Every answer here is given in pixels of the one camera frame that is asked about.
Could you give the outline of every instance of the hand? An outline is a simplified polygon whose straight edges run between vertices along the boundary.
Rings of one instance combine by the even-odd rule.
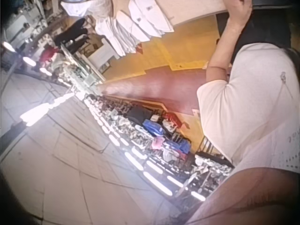
[[[252,12],[252,0],[223,0],[229,12],[228,22],[243,29]]]

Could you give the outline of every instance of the fluorescent light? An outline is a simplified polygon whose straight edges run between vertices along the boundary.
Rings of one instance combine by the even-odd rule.
[[[106,126],[108,127],[108,129],[109,129],[110,131],[114,132],[114,129],[113,129],[111,126],[109,126],[108,124],[106,124]]]
[[[101,120],[97,120],[97,122],[100,126],[103,126],[103,122]]]
[[[147,161],[147,165],[150,166],[153,170],[155,170],[159,174],[163,174],[163,170],[160,169],[157,165],[154,165],[153,162]]]
[[[178,187],[180,187],[180,188],[183,187],[183,184],[180,183],[178,180],[174,179],[173,177],[167,176],[167,179],[168,179],[169,181],[171,181],[172,183],[176,184]]]
[[[68,93],[68,94],[65,94],[63,97],[67,100],[71,97],[73,97],[75,94],[72,92],[72,93]]]
[[[75,95],[80,101],[84,100],[85,93],[83,91],[77,92]]]
[[[106,122],[106,120],[101,116],[100,119],[102,120],[102,122],[104,122],[104,124],[109,127],[109,124]]]
[[[158,187],[160,190],[162,190],[165,194],[167,194],[168,196],[172,196],[173,193],[171,190],[169,190],[167,187],[165,187],[162,183],[160,183],[157,179],[155,179],[154,177],[152,177],[150,175],[150,173],[148,172],[144,172],[143,173],[144,176],[150,180],[156,187]]]
[[[66,83],[66,82],[63,82],[64,83],[64,85],[66,85],[66,86],[68,86],[68,87],[71,87],[72,85],[71,84],[69,84],[69,83]]]
[[[42,73],[46,73],[47,72],[46,68],[43,68],[43,67],[40,68],[39,71],[41,71]]]
[[[9,51],[15,53],[15,49],[11,46],[10,43],[3,42],[2,44],[3,44],[3,46],[4,46],[6,49],[8,49]]]
[[[49,71],[46,71],[45,74],[46,74],[47,76],[52,76],[52,73],[50,73]]]
[[[143,171],[143,170],[144,170],[143,166],[142,166],[135,158],[133,158],[132,155],[131,155],[130,153],[125,152],[124,154],[125,154],[125,156],[128,158],[128,160],[129,160],[133,165],[136,166],[136,168],[137,168],[138,170],[140,170],[140,171]]]
[[[20,118],[27,123],[26,126],[30,127],[39,121],[44,115],[46,115],[49,111],[49,108],[49,103],[38,105],[37,107],[23,113]]]
[[[106,133],[106,134],[110,133],[110,131],[106,128],[106,126],[102,126],[101,128],[104,131],[104,133]]]
[[[37,63],[33,61],[31,58],[23,57],[24,62],[26,62],[28,65],[35,67]]]
[[[166,171],[174,175],[174,173],[173,173],[173,172],[171,172],[171,171],[169,171],[168,169],[166,169]]]
[[[195,191],[192,191],[191,195],[194,196],[195,198],[199,199],[202,202],[204,202],[206,200],[206,198],[203,195],[200,195]]]
[[[124,138],[120,138],[120,140],[124,145],[126,145],[126,146],[129,145],[129,143]]]
[[[118,142],[118,140],[113,135],[109,135],[108,137],[115,146],[120,146],[120,142]]]
[[[132,153],[135,154],[136,156],[138,156],[140,159],[146,159],[147,156],[146,155],[143,155],[141,154],[138,150],[135,149],[135,147],[133,147],[131,149]]]
[[[87,99],[84,100],[84,103],[85,103],[88,107],[90,106],[90,102],[89,102]]]
[[[120,138],[121,136],[117,133],[117,132],[114,132],[113,133],[116,137]]]
[[[155,160],[154,159],[152,159],[152,158],[149,158],[151,161],[153,161],[153,162],[155,162]],[[155,162],[156,163],[156,162]]]

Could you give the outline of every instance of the red clothing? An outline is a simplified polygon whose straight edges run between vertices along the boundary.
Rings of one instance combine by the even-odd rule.
[[[58,48],[48,47],[45,50],[43,50],[41,56],[39,57],[40,62],[46,62],[49,61],[55,53],[59,51]]]

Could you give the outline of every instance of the white t-shirt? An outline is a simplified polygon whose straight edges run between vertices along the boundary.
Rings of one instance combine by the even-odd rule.
[[[299,81],[283,50],[244,46],[229,82],[208,82],[197,95],[204,135],[239,165],[236,171],[272,167],[300,173]]]

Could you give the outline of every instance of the woman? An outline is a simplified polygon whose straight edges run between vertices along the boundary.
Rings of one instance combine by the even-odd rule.
[[[235,166],[187,224],[275,225],[299,219],[300,92],[296,53],[237,40],[251,0],[224,0],[230,18],[199,88],[203,132]]]

